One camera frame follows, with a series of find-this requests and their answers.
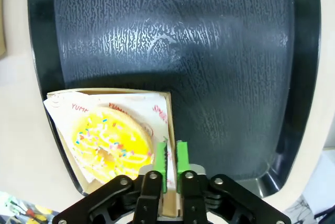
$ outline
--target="black tray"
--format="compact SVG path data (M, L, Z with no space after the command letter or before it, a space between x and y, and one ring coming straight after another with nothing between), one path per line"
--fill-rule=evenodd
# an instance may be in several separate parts
M28 4L43 98L79 87L169 91L176 140L188 142L192 163L261 197L282 188L313 97L320 0Z

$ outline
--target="yellow glazed donut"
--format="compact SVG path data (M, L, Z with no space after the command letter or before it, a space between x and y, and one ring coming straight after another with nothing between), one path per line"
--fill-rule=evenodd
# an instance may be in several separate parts
M79 163L102 183L124 174L133 180L152 163L147 132L130 116L110 108L96 108L78 121L72 134Z

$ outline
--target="bolt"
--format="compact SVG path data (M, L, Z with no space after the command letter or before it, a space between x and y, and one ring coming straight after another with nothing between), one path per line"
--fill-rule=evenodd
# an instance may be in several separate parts
M220 178L216 178L216 179L214 180L214 182L215 182L215 184L217 184L217 185L222 185L222 184L224 183L224 181L223 181L222 179L220 179Z
M122 186L125 186L125 185L128 184L128 181L127 181L125 178L123 178L123 179L121 179L120 184L121 184Z
M155 174L155 173L151 173L151 174L150 174L150 178L154 180L155 178L157 178L157 174Z
M187 172L187 173L185 174L185 177L186 177L186 178L193 178L193 173Z

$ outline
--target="white surface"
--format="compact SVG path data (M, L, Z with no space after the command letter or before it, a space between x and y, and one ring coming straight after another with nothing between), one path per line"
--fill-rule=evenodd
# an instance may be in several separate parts
M333 122L331 123L331 128L328 134L325 147L335 148L335 117L333 118Z
M303 196L314 215L335 205L335 162L323 151L319 162L303 192Z
M6 192L0 192L0 215L3 216L14 216L15 214L6 207L6 202L10 195Z
M279 210L303 192L335 112L335 7L333 0L321 0L321 5L318 79L304 139L287 183L265 199ZM31 55L27 0L4 0L4 27L8 54L0 59L0 190L63 210L81 196L63 165L43 109Z
M0 190L63 210L82 196L64 167L44 112L27 0L4 0L3 10L7 54L0 58Z

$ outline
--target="textured surface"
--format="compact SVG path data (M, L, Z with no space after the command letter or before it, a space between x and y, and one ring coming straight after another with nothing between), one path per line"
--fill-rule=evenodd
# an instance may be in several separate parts
M54 0L68 88L172 92L176 139L209 175L262 175L286 106L293 0Z

